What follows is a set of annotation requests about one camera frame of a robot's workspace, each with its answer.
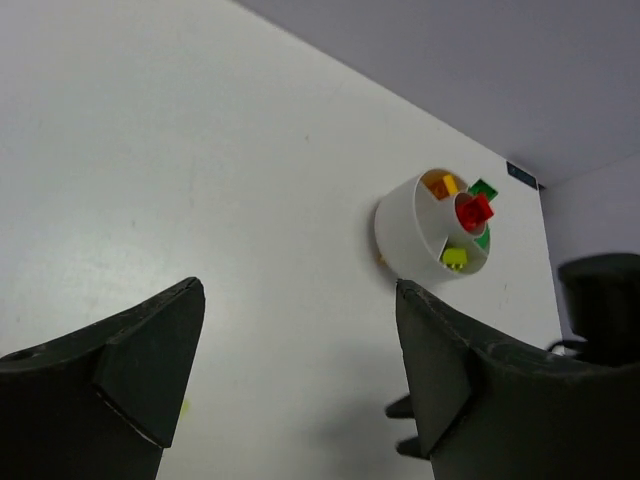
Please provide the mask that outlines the orange yellow lego brick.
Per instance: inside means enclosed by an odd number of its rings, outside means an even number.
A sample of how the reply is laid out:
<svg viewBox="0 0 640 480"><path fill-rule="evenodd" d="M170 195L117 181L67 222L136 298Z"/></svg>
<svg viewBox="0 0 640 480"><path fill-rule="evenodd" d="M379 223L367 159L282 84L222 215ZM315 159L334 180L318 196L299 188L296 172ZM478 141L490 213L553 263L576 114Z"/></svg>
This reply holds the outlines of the orange yellow lego brick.
<svg viewBox="0 0 640 480"><path fill-rule="evenodd" d="M427 173L421 181L437 200L454 196L459 192L455 177L449 173Z"/></svg>

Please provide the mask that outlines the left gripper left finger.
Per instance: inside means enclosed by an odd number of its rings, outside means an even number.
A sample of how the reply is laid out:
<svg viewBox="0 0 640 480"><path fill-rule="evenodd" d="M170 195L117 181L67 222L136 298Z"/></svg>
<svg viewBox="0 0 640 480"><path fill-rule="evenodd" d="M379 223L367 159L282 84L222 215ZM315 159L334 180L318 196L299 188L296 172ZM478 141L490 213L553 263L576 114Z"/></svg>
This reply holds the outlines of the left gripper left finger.
<svg viewBox="0 0 640 480"><path fill-rule="evenodd" d="M2 478L155 478L173 442L204 314L204 287L190 277L2 357Z"/></svg>

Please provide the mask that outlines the green lego plate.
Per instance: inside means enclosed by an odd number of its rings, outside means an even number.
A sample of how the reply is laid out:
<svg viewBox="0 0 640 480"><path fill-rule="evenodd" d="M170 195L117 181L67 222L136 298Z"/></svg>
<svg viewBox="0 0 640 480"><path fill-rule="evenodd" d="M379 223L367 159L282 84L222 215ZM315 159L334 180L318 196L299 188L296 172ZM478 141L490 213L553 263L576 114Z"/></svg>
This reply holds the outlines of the green lego plate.
<svg viewBox="0 0 640 480"><path fill-rule="evenodd" d="M486 197L488 202L494 200L498 195L498 191L483 179L478 179L470 185L468 187L468 193L473 196L482 194Z"/></svg>

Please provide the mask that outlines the red lego brick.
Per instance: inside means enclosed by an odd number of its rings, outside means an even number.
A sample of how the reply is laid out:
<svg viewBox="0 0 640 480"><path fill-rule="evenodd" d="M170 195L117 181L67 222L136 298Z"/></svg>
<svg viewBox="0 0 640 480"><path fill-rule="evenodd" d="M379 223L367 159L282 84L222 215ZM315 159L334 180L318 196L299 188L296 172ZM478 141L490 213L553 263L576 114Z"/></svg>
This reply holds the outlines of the red lego brick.
<svg viewBox="0 0 640 480"><path fill-rule="evenodd" d="M483 227L494 216L488 197L484 193L464 196L456 206L456 215L465 231L472 233Z"/></svg>

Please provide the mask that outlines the lime green lego brick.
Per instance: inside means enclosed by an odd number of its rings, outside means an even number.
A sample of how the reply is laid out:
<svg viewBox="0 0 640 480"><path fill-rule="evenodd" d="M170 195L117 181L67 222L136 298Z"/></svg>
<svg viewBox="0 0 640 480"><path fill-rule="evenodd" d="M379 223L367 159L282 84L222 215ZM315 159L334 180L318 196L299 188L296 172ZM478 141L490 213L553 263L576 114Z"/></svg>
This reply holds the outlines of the lime green lego brick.
<svg viewBox="0 0 640 480"><path fill-rule="evenodd" d="M469 263L467 250L459 247L446 247L441 254L440 260L447 268L453 271L461 271Z"/></svg>

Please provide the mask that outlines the small dark green lego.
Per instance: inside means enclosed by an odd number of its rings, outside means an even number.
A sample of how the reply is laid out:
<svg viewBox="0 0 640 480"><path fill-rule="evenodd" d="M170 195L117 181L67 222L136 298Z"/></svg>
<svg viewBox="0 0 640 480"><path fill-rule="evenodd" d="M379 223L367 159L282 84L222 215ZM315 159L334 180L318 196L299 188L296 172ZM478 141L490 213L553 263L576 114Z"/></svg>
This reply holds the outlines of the small dark green lego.
<svg viewBox="0 0 640 480"><path fill-rule="evenodd" d="M490 227L485 226L483 233L475 239L476 244L485 251L490 248Z"/></svg>

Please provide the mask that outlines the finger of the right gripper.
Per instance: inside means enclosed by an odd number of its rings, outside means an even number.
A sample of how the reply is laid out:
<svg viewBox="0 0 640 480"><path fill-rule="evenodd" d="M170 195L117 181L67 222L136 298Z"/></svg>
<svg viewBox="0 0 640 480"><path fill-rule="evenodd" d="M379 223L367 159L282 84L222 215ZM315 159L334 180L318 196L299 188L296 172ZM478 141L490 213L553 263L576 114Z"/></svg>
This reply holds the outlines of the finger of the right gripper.
<svg viewBox="0 0 640 480"><path fill-rule="evenodd" d="M417 436L397 442L395 449L399 455L404 457L413 459L429 459L429 455L422 451L420 439Z"/></svg>
<svg viewBox="0 0 640 480"><path fill-rule="evenodd" d="M385 407L385 415L389 419L412 419L413 407L410 397L402 397Z"/></svg>

